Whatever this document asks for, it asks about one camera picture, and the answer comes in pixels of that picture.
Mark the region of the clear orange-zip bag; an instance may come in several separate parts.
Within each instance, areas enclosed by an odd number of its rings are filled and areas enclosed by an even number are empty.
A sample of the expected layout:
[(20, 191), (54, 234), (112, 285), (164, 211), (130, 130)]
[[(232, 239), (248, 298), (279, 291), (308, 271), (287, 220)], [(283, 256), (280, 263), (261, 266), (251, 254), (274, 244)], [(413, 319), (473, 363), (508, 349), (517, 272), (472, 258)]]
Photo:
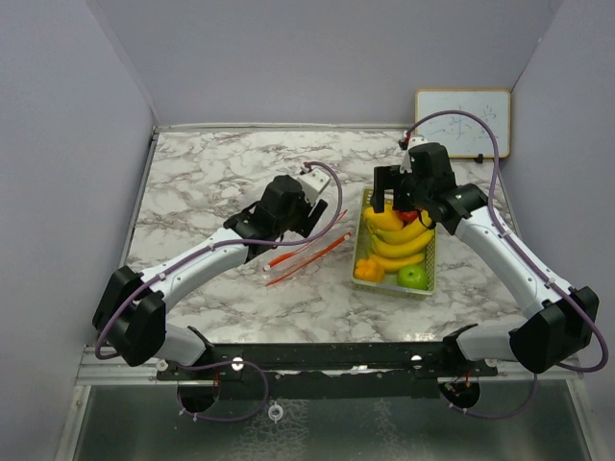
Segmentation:
[(266, 287), (272, 286), (286, 279), (290, 279), (297, 273), (317, 261), (343, 243), (347, 242), (352, 233), (342, 230), (341, 225), (346, 220), (348, 209), (343, 209), (332, 229), (324, 236), (319, 237), (307, 244), (283, 250), (263, 265), (263, 279)]

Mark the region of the orange toy bell pepper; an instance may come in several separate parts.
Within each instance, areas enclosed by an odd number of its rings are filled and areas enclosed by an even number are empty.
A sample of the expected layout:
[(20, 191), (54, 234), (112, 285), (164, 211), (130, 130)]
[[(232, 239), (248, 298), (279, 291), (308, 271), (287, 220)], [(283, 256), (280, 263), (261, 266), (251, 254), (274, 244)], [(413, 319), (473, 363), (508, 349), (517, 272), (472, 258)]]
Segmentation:
[(384, 268), (374, 259), (361, 258), (357, 261), (354, 278), (363, 281), (380, 283), (385, 277)]

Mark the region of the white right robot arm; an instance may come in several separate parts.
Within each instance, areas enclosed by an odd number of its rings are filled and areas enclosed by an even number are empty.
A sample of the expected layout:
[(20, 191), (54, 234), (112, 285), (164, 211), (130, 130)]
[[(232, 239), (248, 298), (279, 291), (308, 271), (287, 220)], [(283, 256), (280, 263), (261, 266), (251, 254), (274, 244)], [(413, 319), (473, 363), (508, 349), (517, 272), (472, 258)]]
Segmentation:
[(443, 368), (462, 376), (476, 361), (516, 361), (541, 374), (587, 347), (599, 299), (589, 287), (576, 289), (547, 267), (489, 208), (472, 183), (459, 185), (446, 148), (418, 142), (400, 165), (374, 170), (371, 205), (384, 210), (385, 194), (394, 208), (421, 209), (435, 224), (469, 246), (500, 279), (521, 309), (520, 324), (469, 326), (451, 334), (454, 344), (441, 353)]

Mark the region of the red toy apple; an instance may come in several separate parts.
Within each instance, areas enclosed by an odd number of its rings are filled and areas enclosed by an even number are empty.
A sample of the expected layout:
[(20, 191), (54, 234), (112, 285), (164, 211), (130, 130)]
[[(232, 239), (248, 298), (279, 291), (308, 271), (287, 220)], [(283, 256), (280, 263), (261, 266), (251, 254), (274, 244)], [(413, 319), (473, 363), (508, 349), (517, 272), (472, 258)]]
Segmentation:
[(419, 212), (417, 210), (411, 210), (411, 211), (397, 210), (396, 214), (398, 218), (406, 224), (412, 223), (414, 220), (416, 220), (419, 217)]

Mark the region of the green toy apple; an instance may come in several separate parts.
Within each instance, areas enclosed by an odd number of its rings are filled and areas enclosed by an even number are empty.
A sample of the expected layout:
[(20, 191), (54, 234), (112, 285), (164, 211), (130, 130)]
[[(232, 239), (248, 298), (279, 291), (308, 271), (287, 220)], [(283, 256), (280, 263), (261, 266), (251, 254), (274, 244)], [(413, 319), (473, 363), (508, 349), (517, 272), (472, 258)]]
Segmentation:
[(408, 265), (401, 268), (396, 277), (397, 285), (407, 289), (427, 290), (429, 287), (429, 276), (426, 270), (420, 265)]

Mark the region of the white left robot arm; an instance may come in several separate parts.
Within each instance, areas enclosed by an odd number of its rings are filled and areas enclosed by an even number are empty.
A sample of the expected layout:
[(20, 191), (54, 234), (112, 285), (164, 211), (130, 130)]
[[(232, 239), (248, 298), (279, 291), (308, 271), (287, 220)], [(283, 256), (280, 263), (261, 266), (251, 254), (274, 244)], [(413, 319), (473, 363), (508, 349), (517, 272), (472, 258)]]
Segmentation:
[(168, 312), (211, 279), (281, 246), (286, 232), (309, 237), (328, 206), (320, 196), (330, 181), (321, 170), (277, 176), (258, 201), (192, 249), (141, 271), (115, 270), (92, 319), (97, 357), (121, 357), (130, 366), (157, 358), (178, 363), (191, 378), (206, 376), (208, 340), (196, 328), (168, 325)]

